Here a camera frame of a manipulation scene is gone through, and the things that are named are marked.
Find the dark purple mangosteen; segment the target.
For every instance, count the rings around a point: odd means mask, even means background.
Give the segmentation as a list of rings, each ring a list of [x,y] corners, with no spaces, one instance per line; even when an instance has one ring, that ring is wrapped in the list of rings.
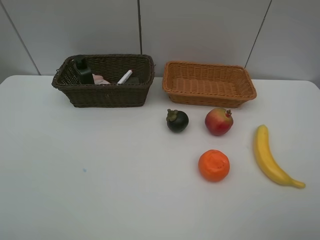
[[[180,110],[167,110],[167,127],[174,133],[180,133],[186,129],[189,124],[188,115]]]

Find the white marker pink caps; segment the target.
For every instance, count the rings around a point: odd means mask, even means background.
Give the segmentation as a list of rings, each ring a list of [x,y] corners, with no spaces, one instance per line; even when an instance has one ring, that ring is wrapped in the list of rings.
[[[117,82],[117,85],[124,84],[132,75],[133,71],[130,69],[128,70],[122,77],[121,79]]]

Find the red pomegranate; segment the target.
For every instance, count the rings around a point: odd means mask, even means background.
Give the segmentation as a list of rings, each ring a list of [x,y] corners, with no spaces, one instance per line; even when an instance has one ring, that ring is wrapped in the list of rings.
[[[204,123],[212,135],[222,136],[231,129],[234,120],[230,109],[218,107],[206,115]]]

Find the orange tangerine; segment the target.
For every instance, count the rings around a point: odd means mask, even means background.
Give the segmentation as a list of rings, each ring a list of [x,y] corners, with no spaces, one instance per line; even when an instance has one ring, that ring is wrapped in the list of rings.
[[[211,149],[200,156],[198,170],[205,180],[220,182],[229,174],[230,162],[223,152]]]

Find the pink bottle white cap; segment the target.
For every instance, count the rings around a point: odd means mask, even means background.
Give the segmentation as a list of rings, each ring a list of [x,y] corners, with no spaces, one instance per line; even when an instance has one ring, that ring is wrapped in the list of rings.
[[[95,85],[110,85],[111,83],[103,78],[101,75],[92,75]]]

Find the dark green bottle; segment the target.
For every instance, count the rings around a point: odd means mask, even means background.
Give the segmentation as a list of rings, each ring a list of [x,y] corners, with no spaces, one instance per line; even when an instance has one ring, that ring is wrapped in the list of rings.
[[[73,59],[79,82],[82,85],[94,85],[94,78],[84,55],[76,55]]]

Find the yellow banana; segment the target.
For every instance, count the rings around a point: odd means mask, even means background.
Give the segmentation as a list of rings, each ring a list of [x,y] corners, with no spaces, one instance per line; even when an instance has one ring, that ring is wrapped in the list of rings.
[[[306,187],[304,182],[291,178],[275,161],[269,145],[269,130],[264,124],[254,133],[253,152],[260,170],[274,183],[298,189]]]

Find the black whiteboard eraser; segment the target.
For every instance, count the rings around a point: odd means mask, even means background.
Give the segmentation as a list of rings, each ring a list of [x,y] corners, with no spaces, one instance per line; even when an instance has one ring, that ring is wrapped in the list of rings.
[[[124,84],[126,85],[137,85],[140,83],[140,80],[138,77],[136,76],[130,76],[125,82]]]

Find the dark brown wicker basket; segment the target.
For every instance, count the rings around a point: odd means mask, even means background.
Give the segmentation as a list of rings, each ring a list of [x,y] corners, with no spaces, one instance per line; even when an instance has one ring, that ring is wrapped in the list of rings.
[[[155,65],[145,54],[86,54],[91,72],[110,84],[81,84],[74,57],[68,57],[57,70],[52,86],[63,92],[76,108],[131,108],[144,105],[155,77]],[[117,84],[132,70],[139,84]]]

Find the orange wicker basket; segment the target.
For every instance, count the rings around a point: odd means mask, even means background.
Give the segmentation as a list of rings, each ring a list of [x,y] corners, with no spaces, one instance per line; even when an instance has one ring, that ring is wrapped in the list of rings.
[[[249,73],[238,65],[169,61],[162,89],[177,104],[238,108],[257,92]]]

